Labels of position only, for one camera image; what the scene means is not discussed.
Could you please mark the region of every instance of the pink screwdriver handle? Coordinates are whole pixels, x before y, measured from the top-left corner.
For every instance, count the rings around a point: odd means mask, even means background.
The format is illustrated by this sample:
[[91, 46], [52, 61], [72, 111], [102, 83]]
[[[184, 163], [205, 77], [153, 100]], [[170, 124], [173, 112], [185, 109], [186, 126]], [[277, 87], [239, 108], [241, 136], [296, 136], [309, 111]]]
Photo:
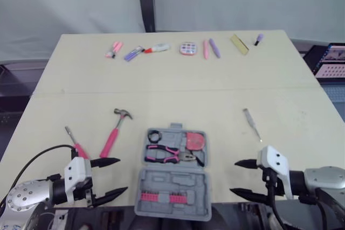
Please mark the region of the pink screwdriver handle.
[[87, 155], [87, 153], [84, 151], [82, 146], [79, 143], [74, 144], [75, 149], [78, 152], [78, 156], [85, 158], [85, 159], [90, 159]]
[[112, 149], [113, 144], [115, 143], [116, 138], [118, 137], [118, 133], [119, 133], [119, 129], [118, 128], [113, 129], [113, 131], [110, 133], [110, 136], [109, 136], [109, 138], [107, 140], [107, 143], [104, 146], [104, 148], [103, 148], [101, 154], [99, 155], [99, 157], [101, 157], [101, 158], [108, 157], [109, 152]]

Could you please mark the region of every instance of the white curtain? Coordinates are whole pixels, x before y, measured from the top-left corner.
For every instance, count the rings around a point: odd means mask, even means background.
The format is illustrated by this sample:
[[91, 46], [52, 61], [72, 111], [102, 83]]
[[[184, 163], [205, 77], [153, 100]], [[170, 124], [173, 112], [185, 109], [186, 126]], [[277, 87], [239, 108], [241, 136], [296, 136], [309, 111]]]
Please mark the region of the white curtain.
[[0, 64], [46, 60], [62, 33], [144, 32], [139, 0], [0, 0]]
[[345, 41], [345, 0], [156, 0], [163, 31], [283, 29], [290, 38]]

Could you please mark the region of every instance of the robotic arm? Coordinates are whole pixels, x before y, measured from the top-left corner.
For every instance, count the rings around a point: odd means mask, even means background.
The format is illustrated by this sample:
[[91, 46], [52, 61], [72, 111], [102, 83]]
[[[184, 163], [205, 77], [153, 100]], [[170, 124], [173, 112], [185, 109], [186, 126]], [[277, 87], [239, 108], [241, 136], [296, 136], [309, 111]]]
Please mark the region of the robotic arm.
[[271, 146], [264, 147], [258, 159], [241, 160], [235, 165], [248, 168], [260, 168], [263, 181], [266, 183], [267, 195], [253, 193], [249, 189], [230, 189], [236, 195], [257, 203], [272, 207], [274, 214], [275, 195], [293, 199], [299, 196], [301, 203], [316, 205], [327, 204], [345, 226], [345, 170], [333, 166], [302, 171], [290, 171], [285, 156]]
[[52, 175], [45, 180], [31, 180], [15, 186], [7, 195], [0, 229], [26, 229], [35, 224], [43, 210], [61, 203], [73, 204], [75, 200], [86, 199], [88, 206], [96, 207], [114, 200], [127, 187], [96, 198], [92, 193], [91, 168], [101, 168], [118, 161], [117, 158], [87, 160], [74, 157], [65, 168], [64, 179], [61, 179], [61, 175]]

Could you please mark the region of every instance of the white marker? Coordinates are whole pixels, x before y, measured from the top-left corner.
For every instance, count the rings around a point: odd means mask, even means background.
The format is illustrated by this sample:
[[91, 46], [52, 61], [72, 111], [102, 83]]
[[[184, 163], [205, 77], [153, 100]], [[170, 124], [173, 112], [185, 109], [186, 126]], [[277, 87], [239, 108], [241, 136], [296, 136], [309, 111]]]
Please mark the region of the white marker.
[[170, 49], [170, 45], [167, 43], [160, 43], [157, 44], [155, 46], [153, 46], [152, 48], [148, 48], [147, 50], [145, 50], [145, 53], [152, 53], [152, 52], [160, 52], [160, 51], [166, 51]]

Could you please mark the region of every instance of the pink pen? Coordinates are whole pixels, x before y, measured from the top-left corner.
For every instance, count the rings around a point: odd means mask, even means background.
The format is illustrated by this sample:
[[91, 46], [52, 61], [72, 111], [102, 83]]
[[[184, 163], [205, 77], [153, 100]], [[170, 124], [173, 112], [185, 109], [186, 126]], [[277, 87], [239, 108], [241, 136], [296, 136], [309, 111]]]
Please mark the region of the pink pen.
[[207, 40], [204, 41], [204, 57], [205, 59], [209, 58], [209, 45]]

